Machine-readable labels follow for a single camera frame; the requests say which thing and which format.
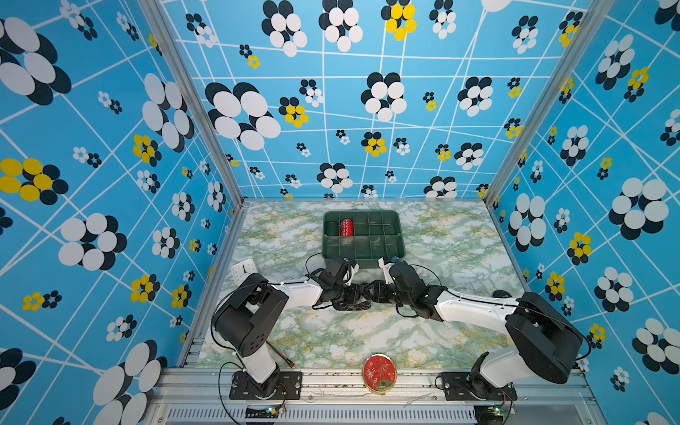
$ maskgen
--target green tray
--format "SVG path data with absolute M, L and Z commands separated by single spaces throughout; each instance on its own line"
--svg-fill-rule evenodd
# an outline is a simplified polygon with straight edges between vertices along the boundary
M 349 218 L 354 222 L 354 236 L 339 236 L 340 223 Z M 322 255 L 353 258 L 364 269 L 377 269 L 378 258 L 404 257 L 404 239 L 396 211 L 350 210 L 324 214 Z

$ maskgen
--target blue wall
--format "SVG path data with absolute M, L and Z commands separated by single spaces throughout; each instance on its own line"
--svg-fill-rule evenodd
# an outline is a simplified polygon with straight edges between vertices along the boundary
M 590 0 L 394 3 L 163 2 L 245 196 L 478 199 Z
M 233 206 L 136 2 L 0 18 L 0 424 L 136 422 Z
M 590 339 L 610 424 L 680 420 L 676 6 L 614 4 L 494 203 L 530 288 Z

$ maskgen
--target black and white robotic arm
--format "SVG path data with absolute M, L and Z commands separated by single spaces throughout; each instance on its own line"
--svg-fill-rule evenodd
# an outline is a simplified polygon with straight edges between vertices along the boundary
M 358 265 L 334 259 L 294 282 L 274 283 L 259 273 L 245 281 L 216 310 L 212 326 L 236 349 L 250 378 L 250 391 L 265 398 L 274 392 L 279 367 L 265 343 L 281 312 L 331 302 L 338 310 L 367 309 L 374 303 L 408 306 L 424 319 L 466 322 L 503 333 L 514 345 L 483 353 L 467 381 L 471 392 L 486 398 L 515 380 L 539 376 L 556 384 L 567 381 L 582 334 L 541 296 L 519 298 L 461 294 L 441 285 L 426 285 L 403 261 L 380 261 L 385 280 L 352 283 Z M 257 305 L 253 313 L 246 304 Z

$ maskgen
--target black mounting plate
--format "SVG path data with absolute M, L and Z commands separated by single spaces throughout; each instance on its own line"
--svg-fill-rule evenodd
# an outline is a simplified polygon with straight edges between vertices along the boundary
M 439 374 L 442 380 L 441 385 L 444 386 L 446 401 L 479 400 L 471 394 L 472 386 L 467 381 L 469 374 L 469 372 L 442 372 Z M 486 399 L 488 401 L 503 401 L 507 398 L 510 398 L 510 400 L 517 400 L 517 392 L 515 391 L 515 386 L 512 384 L 512 382 L 507 384 L 505 387 L 499 388 L 495 392 L 489 394 Z
M 231 400 L 283 400 L 282 396 L 286 396 L 286 400 L 299 400 L 300 389 L 302 387 L 302 372 L 281 371 L 279 373 L 279 381 L 276 383 L 283 384 L 287 393 L 278 387 L 275 389 L 274 395 L 267 398 L 269 394 L 263 394 L 252 385 L 251 378 L 246 372 L 234 372 L 231 379 L 231 391 L 229 391 L 229 398 Z

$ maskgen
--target metal bracket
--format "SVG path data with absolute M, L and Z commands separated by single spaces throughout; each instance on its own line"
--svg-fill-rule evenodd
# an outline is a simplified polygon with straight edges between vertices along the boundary
M 444 385 L 446 401 L 479 400 L 472 395 L 472 386 L 467 380 L 468 375 L 469 373 L 466 372 L 442 372 L 439 374 L 439 376 L 441 376 L 442 384 Z M 517 400 L 517 392 L 515 391 L 515 386 L 512 382 L 490 394 L 486 400 L 503 401 L 507 398 L 510 398 L 510 400 Z
M 231 379 L 231 391 L 229 398 L 231 400 L 264 400 L 268 394 L 261 394 L 251 384 L 251 378 L 246 372 L 234 372 Z M 279 381 L 276 383 L 283 384 L 288 391 L 277 389 L 269 398 L 270 400 L 282 400 L 283 396 L 286 400 L 299 400 L 300 388 L 302 388 L 302 372 L 281 371 L 279 374 Z

